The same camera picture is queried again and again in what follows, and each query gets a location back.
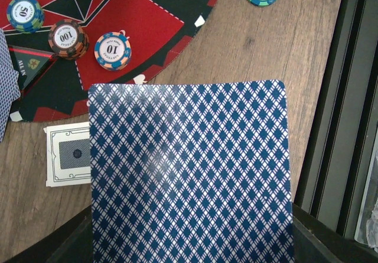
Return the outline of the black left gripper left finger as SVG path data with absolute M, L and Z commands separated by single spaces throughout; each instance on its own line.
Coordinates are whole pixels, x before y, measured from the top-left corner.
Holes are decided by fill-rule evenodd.
M 92 262 L 92 210 L 87 207 L 63 226 L 8 262 Z

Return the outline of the teal chips seat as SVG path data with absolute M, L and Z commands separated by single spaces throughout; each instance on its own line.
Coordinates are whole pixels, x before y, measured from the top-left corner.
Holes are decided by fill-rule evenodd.
M 20 33 L 32 34 L 44 23 L 44 11 L 37 0 L 12 0 L 7 9 L 9 23 Z

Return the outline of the dealt cards seat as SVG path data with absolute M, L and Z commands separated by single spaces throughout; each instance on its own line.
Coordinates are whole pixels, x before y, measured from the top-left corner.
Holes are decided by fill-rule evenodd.
M 21 96 L 18 76 L 19 73 L 12 63 L 4 31 L 1 29 L 1 141 L 4 138 L 11 105 Z

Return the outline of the blue backed card deck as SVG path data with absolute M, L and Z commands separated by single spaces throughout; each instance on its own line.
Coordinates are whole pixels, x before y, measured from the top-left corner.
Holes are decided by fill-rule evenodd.
M 94 262 L 294 262 L 280 80 L 88 97 Z

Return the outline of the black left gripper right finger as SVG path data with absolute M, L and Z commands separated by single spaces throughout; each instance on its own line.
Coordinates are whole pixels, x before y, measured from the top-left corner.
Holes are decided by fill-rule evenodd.
M 369 248 L 349 241 L 293 204 L 296 262 L 377 262 Z

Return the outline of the red black chips seat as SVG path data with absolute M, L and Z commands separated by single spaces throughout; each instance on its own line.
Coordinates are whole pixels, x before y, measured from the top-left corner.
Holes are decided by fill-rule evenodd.
M 48 43 L 52 51 L 67 60 L 82 58 L 89 48 L 89 37 L 74 20 L 56 22 L 48 33 Z

